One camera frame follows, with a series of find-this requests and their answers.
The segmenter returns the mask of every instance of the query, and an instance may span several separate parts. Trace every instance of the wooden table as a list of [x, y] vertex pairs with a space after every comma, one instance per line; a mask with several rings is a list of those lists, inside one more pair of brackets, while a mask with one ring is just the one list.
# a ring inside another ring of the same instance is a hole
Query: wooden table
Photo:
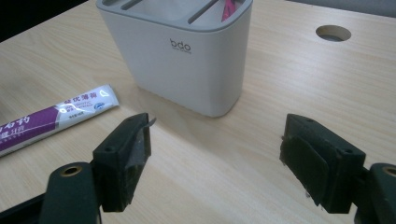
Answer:
[[[344, 42], [321, 25], [347, 28]], [[50, 173], [92, 151], [125, 118], [148, 112], [152, 156], [125, 212], [104, 223], [353, 223], [305, 196], [279, 160], [286, 115], [322, 123], [396, 163], [396, 20], [280, 0], [253, 4], [243, 92], [211, 119], [134, 83], [94, 1], [0, 44], [0, 123], [109, 83], [120, 106], [0, 158], [0, 211], [46, 190]]]

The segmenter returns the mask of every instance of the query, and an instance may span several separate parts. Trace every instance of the black clamp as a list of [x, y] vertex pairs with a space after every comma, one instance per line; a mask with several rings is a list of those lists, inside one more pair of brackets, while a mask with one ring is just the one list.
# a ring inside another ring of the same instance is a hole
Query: black clamp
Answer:
[[316, 205], [347, 214], [355, 223], [396, 223], [396, 166], [363, 167], [365, 153], [312, 119], [288, 114], [280, 159]]
[[122, 212], [151, 155], [146, 113], [124, 120], [93, 151], [91, 163], [74, 162], [49, 177], [47, 192], [9, 208], [0, 223], [102, 223], [104, 212]]

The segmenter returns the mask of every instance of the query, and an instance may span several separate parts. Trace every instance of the grommet hole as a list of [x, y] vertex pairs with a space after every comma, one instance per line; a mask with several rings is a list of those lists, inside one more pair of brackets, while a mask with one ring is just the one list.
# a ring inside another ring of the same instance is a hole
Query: grommet hole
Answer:
[[325, 40], [332, 42], [346, 41], [352, 37], [348, 29], [336, 25], [323, 25], [317, 29], [317, 35]]
[[70, 166], [61, 171], [61, 176], [69, 177], [78, 174], [82, 170], [81, 166]]

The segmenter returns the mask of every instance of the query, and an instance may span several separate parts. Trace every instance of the toothpaste tube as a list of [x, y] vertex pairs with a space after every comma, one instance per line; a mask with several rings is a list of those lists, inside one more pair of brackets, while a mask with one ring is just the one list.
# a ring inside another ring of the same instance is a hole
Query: toothpaste tube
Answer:
[[0, 126], [0, 156], [66, 129], [119, 105], [109, 85]]

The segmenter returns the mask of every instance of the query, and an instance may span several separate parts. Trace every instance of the pink toothbrush handle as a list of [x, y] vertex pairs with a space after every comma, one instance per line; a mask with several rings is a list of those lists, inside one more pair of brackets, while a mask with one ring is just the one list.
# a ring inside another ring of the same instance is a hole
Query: pink toothbrush handle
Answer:
[[235, 0], [225, 0], [225, 6], [221, 21], [227, 20], [236, 11]]

